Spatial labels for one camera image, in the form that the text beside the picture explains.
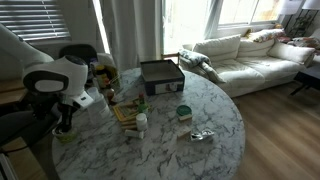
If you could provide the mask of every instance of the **white sofa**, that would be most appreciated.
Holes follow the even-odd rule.
[[[313,48],[294,47],[274,39],[256,43],[240,35],[183,47],[180,66],[209,79],[230,97],[290,82],[314,56]],[[194,52],[202,59],[190,58]]]

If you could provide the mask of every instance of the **bottle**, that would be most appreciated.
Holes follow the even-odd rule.
[[[99,93],[96,87],[91,87],[87,90],[88,94],[94,102],[88,107],[89,118],[94,127],[101,126],[106,122],[106,118],[110,114],[110,109],[104,99],[104,96]]]
[[[106,84],[106,89],[104,91],[104,96],[108,99],[109,105],[115,105],[115,102],[112,101],[112,99],[114,97],[114,90],[111,87],[110,81],[109,81],[109,79],[106,79],[104,82]]]
[[[148,106],[146,105],[145,100],[144,100],[144,95],[143,95],[143,93],[140,93],[139,94],[138,112],[148,115],[148,110],[149,110]]]
[[[96,67],[96,76],[98,79],[98,83],[100,88],[104,89],[106,88],[105,80],[108,79],[107,74],[105,72],[104,65],[98,65]]]
[[[146,131],[148,129],[148,119],[146,114],[139,113],[136,116],[136,124],[138,131]]]

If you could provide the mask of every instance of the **marble tabletop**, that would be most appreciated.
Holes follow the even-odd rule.
[[[146,97],[153,107],[143,140],[126,137],[113,113],[102,126],[90,124],[87,112],[75,113],[77,138],[52,143],[59,177],[64,179],[231,179],[240,164],[245,131],[232,100],[215,84],[187,71],[181,92]],[[121,74],[120,101],[145,92],[140,69]],[[178,121],[176,108],[192,109],[190,123]],[[181,129],[215,135],[203,141],[177,140]]]

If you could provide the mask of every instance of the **wooden floor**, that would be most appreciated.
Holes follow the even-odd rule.
[[[234,180],[320,179],[320,91],[293,82],[235,98],[246,130]]]

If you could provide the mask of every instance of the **curtain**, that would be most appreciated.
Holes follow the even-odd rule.
[[[222,4],[223,0],[211,0],[209,7],[209,16],[203,33],[204,39],[213,38],[214,34],[217,32]]]
[[[122,71],[160,59],[161,1],[103,0],[111,54]]]

